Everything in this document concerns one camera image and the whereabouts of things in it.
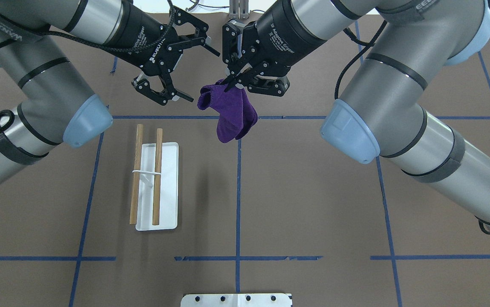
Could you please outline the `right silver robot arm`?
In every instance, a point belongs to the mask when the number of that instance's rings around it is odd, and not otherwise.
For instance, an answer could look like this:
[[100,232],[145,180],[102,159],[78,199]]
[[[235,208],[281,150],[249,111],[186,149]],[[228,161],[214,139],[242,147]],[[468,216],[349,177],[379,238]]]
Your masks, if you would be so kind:
[[490,234],[490,157],[418,104],[444,67],[490,38],[487,0],[278,0],[259,19],[223,26],[226,89],[282,96],[290,68],[370,10],[383,18],[364,62],[320,133],[352,159],[378,156],[453,200]]

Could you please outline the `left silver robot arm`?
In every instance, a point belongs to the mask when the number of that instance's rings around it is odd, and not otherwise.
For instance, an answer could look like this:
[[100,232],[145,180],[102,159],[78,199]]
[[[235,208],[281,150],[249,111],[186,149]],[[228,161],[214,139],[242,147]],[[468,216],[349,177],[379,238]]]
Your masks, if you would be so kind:
[[65,142],[78,148],[113,118],[52,37],[106,51],[138,67],[136,91],[160,105],[192,97],[170,76],[183,50],[212,54],[208,24],[176,6],[163,24],[131,0],[0,0],[0,67],[27,99],[0,111],[0,184]]

